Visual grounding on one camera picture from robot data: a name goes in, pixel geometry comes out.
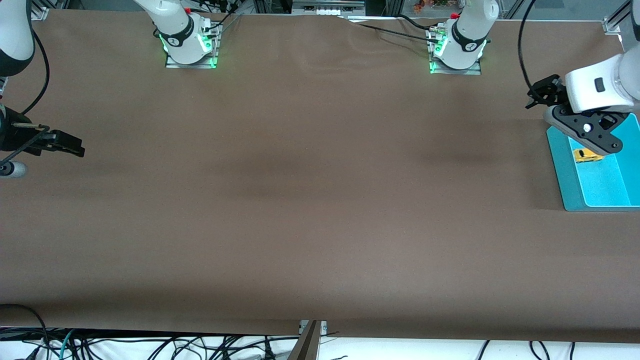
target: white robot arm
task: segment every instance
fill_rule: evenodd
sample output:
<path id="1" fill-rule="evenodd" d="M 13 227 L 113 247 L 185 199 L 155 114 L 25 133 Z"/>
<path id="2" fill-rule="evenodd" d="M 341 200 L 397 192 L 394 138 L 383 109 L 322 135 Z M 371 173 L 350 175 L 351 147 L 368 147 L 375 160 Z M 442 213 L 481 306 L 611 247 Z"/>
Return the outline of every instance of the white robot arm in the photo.
<path id="1" fill-rule="evenodd" d="M 181 64 L 191 64 L 212 51 L 211 20 L 185 10 L 179 0 L 135 0 L 144 8 L 164 43 L 165 51 Z M 30 0 L 0 0 L 0 76 L 24 70 L 34 54 Z M 25 116 L 0 104 L 0 151 L 12 152 L 0 159 L 0 177 L 20 177 L 24 164 L 12 161 L 24 151 L 63 151 L 83 157 L 82 140 L 48 126 L 32 124 Z"/>
<path id="2" fill-rule="evenodd" d="M 0 76 L 13 76 L 33 59 L 31 1 L 0 1 Z"/>
<path id="3" fill-rule="evenodd" d="M 433 54 L 452 69 L 468 69 L 482 55 L 499 13 L 496 0 L 468 0 L 460 17 L 444 23 L 444 41 Z"/>
<path id="4" fill-rule="evenodd" d="M 179 0 L 134 0 L 153 20 L 166 52 L 181 64 L 192 64 L 212 51 L 211 20 L 188 13 Z"/>
<path id="5" fill-rule="evenodd" d="M 640 1 L 634 0 L 632 20 L 640 42 Z M 634 111 L 640 110 L 640 43 L 624 54 L 571 71 L 566 87 L 555 75 L 534 84 L 531 107 L 540 95 L 557 98 L 545 113 L 545 121 L 596 154 L 606 156 L 622 150 L 611 134 Z"/>

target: blue tray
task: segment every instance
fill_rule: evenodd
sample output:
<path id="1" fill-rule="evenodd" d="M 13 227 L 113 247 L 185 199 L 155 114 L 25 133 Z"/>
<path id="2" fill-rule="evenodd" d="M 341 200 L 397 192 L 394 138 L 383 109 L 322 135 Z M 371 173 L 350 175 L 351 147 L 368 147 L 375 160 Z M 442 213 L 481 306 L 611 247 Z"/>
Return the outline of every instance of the blue tray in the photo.
<path id="1" fill-rule="evenodd" d="M 640 211 L 640 124 L 629 115 L 613 132 L 624 148 L 603 160 L 576 163 L 584 146 L 551 127 L 547 138 L 567 211 Z"/>

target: brown paper sheet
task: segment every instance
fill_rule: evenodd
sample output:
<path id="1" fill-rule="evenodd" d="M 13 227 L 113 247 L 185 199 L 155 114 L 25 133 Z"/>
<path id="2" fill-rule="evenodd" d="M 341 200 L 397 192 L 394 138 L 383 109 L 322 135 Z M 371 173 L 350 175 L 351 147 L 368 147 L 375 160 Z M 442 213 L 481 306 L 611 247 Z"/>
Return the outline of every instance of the brown paper sheet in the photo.
<path id="1" fill-rule="evenodd" d="M 22 155 L 0 184 L 1 302 L 54 327 L 639 341 L 640 214 L 563 211 L 518 25 L 496 23 L 477 77 L 266 15 L 231 25 L 218 69 L 177 70 L 144 13 L 52 11 L 29 116 L 86 157 Z M 524 43 L 533 81 L 621 51 L 597 22 L 532 22 Z M 43 78 L 37 54 L 4 103 Z"/>

